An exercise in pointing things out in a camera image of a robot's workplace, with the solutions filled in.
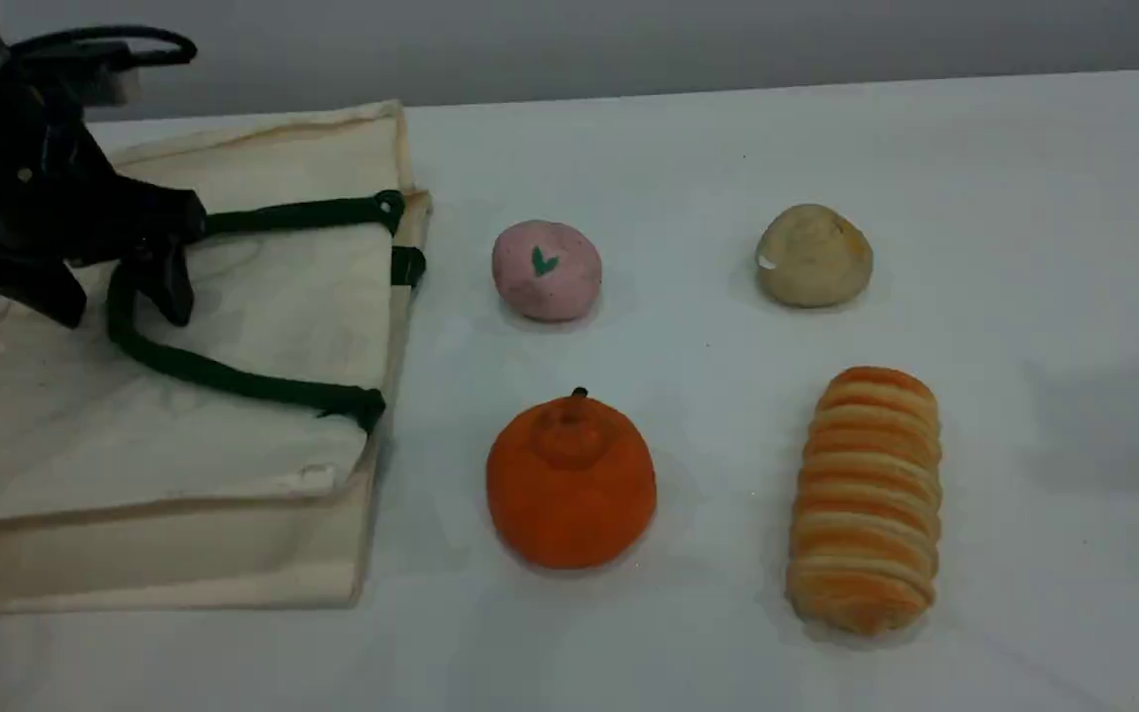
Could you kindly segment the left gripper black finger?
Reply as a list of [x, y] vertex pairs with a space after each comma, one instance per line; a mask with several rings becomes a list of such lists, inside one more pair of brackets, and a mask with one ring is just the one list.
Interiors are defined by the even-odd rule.
[[181, 243], [145, 244], [128, 257], [128, 271], [131, 287], [149, 298], [167, 324], [190, 324], [195, 293]]
[[22, 263], [0, 257], [0, 297], [75, 329], [87, 308], [87, 294], [67, 265]]

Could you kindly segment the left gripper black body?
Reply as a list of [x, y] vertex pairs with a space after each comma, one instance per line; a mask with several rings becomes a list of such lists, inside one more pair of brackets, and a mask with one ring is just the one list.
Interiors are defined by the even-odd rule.
[[198, 195], [118, 174], [85, 121], [87, 108], [128, 103], [138, 69], [196, 54], [192, 44], [0, 48], [1, 257], [87, 265], [202, 237]]

